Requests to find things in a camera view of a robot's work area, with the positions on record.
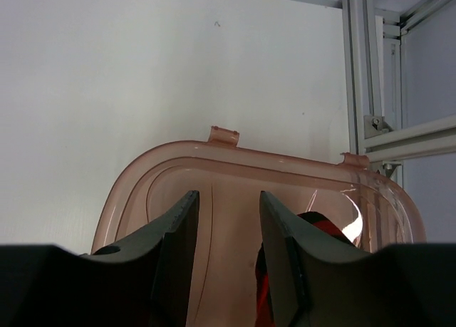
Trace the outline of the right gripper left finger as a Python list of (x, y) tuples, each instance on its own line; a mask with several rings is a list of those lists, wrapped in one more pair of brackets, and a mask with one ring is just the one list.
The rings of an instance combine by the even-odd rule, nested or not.
[(3, 326), (184, 326), (200, 194), (128, 236), (77, 255), (55, 245), (1, 248)]

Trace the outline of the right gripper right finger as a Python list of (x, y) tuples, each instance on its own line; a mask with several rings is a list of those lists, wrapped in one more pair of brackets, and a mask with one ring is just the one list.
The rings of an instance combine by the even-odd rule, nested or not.
[(344, 244), (262, 192), (261, 233), (277, 326), (453, 326), (455, 245)]

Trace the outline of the red black plaid shirt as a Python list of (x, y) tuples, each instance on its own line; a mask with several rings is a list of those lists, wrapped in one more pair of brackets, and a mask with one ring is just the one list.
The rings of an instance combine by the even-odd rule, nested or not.
[[(343, 242), (344, 244), (354, 246), (345, 234), (328, 218), (318, 212), (304, 212), (298, 214), (298, 217), (309, 224), (314, 225), (321, 231)], [(266, 268), (266, 257), (264, 245), (262, 244), (257, 254), (256, 266), (256, 320), (255, 326), (272, 327), (275, 326), (274, 314), (272, 309), (271, 294), (269, 288), (269, 276)]]

